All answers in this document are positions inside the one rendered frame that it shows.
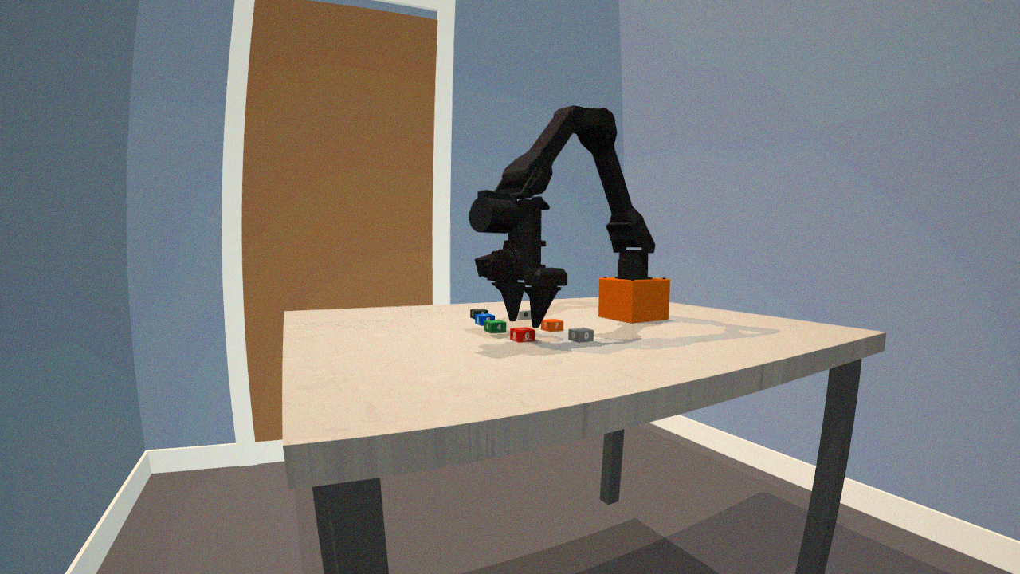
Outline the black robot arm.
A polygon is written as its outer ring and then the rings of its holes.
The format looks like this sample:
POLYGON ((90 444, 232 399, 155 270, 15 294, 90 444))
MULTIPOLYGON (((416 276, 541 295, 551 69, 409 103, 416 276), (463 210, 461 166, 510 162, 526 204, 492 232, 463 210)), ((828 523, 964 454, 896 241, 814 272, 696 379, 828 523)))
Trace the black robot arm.
MULTIPOLYGON (((474 231, 502 234, 540 234, 542 210, 549 204, 540 196, 551 179, 551 166, 571 135, 591 153, 610 206, 607 229, 614 252, 619 252, 617 279, 644 280, 648 277, 648 252, 655 250, 645 219, 633 208, 628 196, 614 142, 617 137, 614 114, 607 108, 571 106, 554 112, 543 133, 519 159, 505 168, 495 191, 478 191, 469 212, 474 231), (517 199, 520 199, 517 201, 517 199), (641 247, 642 250, 627 250, 641 247)), ((521 273, 520 248, 503 244, 502 250, 475 258, 480 277, 495 277, 511 271, 521 273), (518 271, 518 272, 517 272, 518 271)))

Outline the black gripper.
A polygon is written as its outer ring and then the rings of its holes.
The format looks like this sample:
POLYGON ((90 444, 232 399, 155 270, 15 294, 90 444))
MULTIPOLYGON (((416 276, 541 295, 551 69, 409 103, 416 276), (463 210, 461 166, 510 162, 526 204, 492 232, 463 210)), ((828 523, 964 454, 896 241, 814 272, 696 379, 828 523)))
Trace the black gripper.
POLYGON ((520 312, 525 291, 531 298, 532 327, 538 329, 557 292, 562 285, 567 285, 567 273, 563 268, 546 268, 546 265, 540 264, 540 247, 546 246, 546 241, 540 241, 540 234, 508 234, 505 243, 508 250, 512 250, 512 243, 520 248, 521 273, 513 273, 511 269, 495 277, 487 277, 487 280, 495 281, 492 285, 500 290, 510 322, 515 322, 520 312))

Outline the red digit block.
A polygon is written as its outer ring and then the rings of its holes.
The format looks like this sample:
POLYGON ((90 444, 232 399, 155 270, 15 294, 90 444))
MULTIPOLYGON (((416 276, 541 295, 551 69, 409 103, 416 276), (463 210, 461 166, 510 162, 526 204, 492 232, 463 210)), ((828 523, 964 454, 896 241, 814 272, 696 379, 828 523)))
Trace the red digit block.
POLYGON ((510 329, 510 340, 518 343, 536 341, 536 330, 528 328, 510 329))

